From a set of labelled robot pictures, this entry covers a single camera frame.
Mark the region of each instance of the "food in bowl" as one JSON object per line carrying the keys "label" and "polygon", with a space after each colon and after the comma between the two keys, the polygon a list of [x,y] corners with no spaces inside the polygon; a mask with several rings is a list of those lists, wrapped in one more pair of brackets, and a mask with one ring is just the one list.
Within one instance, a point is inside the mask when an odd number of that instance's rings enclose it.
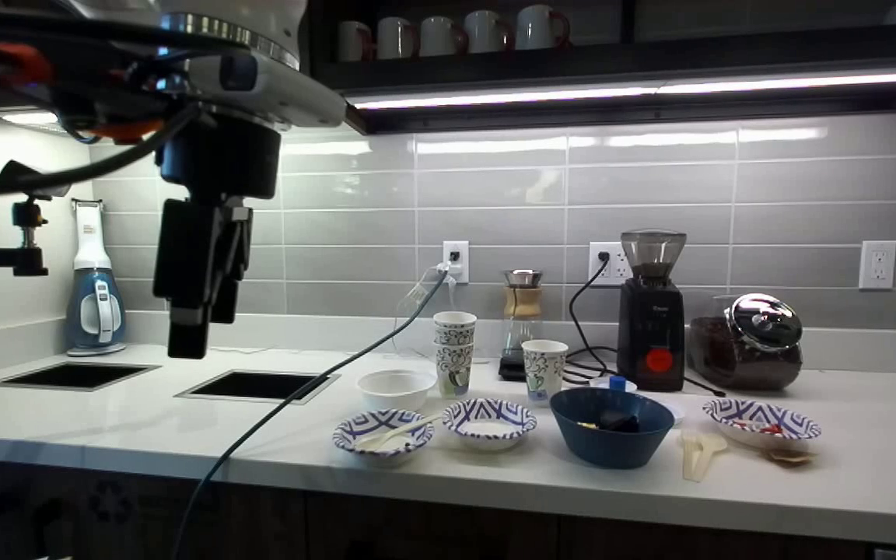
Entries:
{"label": "food in bowl", "polygon": [[410,409],[368,409],[335,425],[334,444],[349,452],[365,467],[398,467],[410,460],[424,444],[429,444],[436,434],[432,422],[398,431],[393,437],[380,434],[417,419],[420,418]]}
{"label": "food in bowl", "polygon": [[368,409],[420,409],[436,387],[424,370],[371,370],[356,380]]}
{"label": "food in bowl", "polygon": [[816,419],[769,400],[718,397],[703,403],[703,409],[721,434],[761,452],[803,452],[821,434]]}
{"label": "food in bowl", "polygon": [[442,422],[451,434],[476,452],[506,452],[539,425],[532,409],[498,397],[460,400]]}
{"label": "food in bowl", "polygon": [[610,390],[570,390],[551,397],[565,448],[597,467],[645,467],[675,418],[666,403]]}

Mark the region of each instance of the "white countertop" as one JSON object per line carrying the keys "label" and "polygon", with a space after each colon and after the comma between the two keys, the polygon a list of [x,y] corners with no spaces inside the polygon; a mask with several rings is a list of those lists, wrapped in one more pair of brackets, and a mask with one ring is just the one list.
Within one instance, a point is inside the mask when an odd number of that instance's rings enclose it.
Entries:
{"label": "white countertop", "polygon": [[[165,349],[141,345],[104,361],[159,363],[159,370],[93,391],[0,387],[0,460],[197,479],[274,400],[178,397],[179,391],[224,370],[320,374],[342,359],[345,350],[271,349],[169,361]],[[65,359],[5,367],[0,380],[55,361]],[[539,431],[515,452],[476,454],[437,431],[398,469],[361,469],[330,444],[330,434],[361,408],[353,375],[393,363],[432,367],[407,353],[371,353],[350,363],[271,419],[235,452],[219,479],[896,545],[896,374],[803,370],[778,400],[821,422],[813,467],[781,469],[730,448],[703,482],[685,482],[675,431],[645,469],[601,469],[565,452],[548,408],[534,408]],[[476,361],[473,395],[524,400],[519,381],[498,381],[490,361]],[[701,409],[707,391],[652,397],[685,409],[682,425],[707,422]]]}

